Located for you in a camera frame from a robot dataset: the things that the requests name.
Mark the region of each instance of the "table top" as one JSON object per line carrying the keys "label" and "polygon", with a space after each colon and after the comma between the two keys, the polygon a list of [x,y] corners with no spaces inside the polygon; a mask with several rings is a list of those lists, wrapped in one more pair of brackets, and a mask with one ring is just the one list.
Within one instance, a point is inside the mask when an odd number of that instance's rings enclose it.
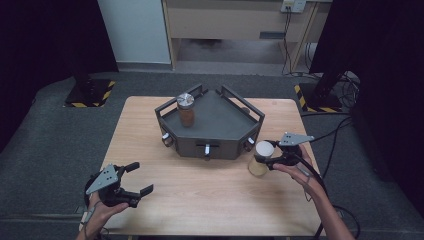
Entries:
{"label": "table top", "polygon": [[[111,234],[172,236],[312,236],[320,219],[302,187],[287,174],[248,171],[253,150],[236,160],[180,157],[161,141],[154,109],[171,98],[129,97],[112,137],[102,169],[140,162],[122,177],[121,186],[154,191],[137,208],[113,216]],[[280,140],[284,132],[305,134],[298,108],[289,99],[246,98],[265,113],[258,142]],[[318,170],[309,143],[305,147]]]}

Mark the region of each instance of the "brown jar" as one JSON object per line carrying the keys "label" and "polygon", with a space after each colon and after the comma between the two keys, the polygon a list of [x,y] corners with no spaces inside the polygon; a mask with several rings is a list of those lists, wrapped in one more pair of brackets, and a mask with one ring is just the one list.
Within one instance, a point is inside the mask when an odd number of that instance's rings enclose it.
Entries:
{"label": "brown jar", "polygon": [[188,93],[183,93],[177,97],[177,107],[181,123],[184,127],[191,127],[194,124],[194,97]]}

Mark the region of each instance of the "yellow and black hazard tape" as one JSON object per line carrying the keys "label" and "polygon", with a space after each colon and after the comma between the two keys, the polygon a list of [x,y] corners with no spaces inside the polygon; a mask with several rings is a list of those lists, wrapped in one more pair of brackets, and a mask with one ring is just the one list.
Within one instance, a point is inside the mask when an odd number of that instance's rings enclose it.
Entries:
{"label": "yellow and black hazard tape", "polygon": [[342,112],[341,108],[331,108],[331,107],[309,107],[305,98],[303,97],[302,91],[300,90],[299,85],[294,86],[296,95],[299,98],[300,107],[304,112]]}
{"label": "yellow and black hazard tape", "polygon": [[103,95],[102,101],[100,102],[72,102],[72,103],[65,103],[64,107],[102,107],[105,105],[106,100],[110,96],[110,92],[112,91],[112,88],[115,86],[115,81],[110,81],[109,86],[106,89],[105,94]]}

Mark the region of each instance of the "power outlet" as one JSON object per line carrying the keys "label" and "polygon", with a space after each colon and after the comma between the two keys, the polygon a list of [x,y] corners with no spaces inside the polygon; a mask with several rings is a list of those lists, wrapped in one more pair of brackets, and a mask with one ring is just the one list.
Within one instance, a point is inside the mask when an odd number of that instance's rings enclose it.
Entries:
{"label": "power outlet", "polygon": [[306,0],[284,0],[281,12],[302,13],[306,6]]}

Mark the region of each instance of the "wooden desk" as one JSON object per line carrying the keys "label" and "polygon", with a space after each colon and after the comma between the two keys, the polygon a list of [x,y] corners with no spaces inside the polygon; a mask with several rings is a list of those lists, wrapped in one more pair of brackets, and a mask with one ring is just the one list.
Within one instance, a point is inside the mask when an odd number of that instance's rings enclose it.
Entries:
{"label": "wooden desk", "polygon": [[[332,0],[307,1],[292,13],[286,34],[294,71],[307,42],[318,42]],[[287,14],[281,0],[162,0],[171,63],[175,68],[181,39],[262,40],[261,32],[284,32]],[[282,39],[278,41],[285,54]]]}
{"label": "wooden desk", "polygon": [[[253,151],[236,160],[181,158],[166,148],[154,109],[170,98],[130,97],[106,154],[109,163],[140,168],[124,174],[122,187],[154,184],[138,208],[110,219],[111,234],[198,236],[312,236],[320,219],[313,202],[290,176],[272,171],[255,177],[247,169]],[[246,99],[266,114],[258,141],[280,140],[285,131],[305,134],[296,103]],[[309,144],[306,149],[316,163]]]}

